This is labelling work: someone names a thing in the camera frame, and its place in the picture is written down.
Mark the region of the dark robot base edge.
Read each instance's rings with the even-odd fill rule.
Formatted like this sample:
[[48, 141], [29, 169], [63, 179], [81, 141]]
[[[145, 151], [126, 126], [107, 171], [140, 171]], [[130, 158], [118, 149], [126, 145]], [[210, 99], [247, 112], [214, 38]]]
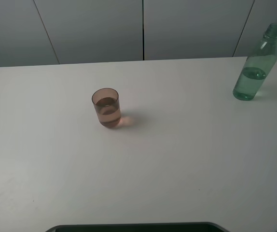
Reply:
[[59, 225], [49, 232], [225, 232], [211, 222]]

